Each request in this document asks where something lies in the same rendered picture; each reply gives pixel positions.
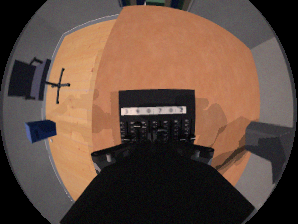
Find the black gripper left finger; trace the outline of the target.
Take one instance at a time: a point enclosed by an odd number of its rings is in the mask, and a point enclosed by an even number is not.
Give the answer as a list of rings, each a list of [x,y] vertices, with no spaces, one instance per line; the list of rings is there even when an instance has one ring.
[[[123,153],[127,150],[129,155],[124,157]],[[104,167],[118,162],[128,156],[128,163],[147,160],[148,152],[152,153],[152,133],[148,133],[148,136],[144,136],[141,143],[137,144],[136,141],[128,141],[113,147],[92,152],[91,157],[98,175]]]

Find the black lighting desk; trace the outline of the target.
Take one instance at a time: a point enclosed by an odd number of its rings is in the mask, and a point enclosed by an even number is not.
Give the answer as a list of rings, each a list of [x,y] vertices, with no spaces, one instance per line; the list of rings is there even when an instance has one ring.
[[[194,144],[195,90],[139,89],[119,91],[121,144],[141,143],[148,133]],[[165,127],[165,129],[164,129]]]

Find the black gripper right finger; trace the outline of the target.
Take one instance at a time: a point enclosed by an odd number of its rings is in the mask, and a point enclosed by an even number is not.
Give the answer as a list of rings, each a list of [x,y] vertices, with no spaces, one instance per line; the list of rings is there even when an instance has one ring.
[[[177,148],[183,151],[182,155],[177,152]],[[184,156],[195,161],[204,162],[210,166],[214,155],[214,149],[211,147],[174,139],[164,143],[156,133],[152,133],[152,153],[153,152],[159,152],[161,159],[182,159],[181,156]]]

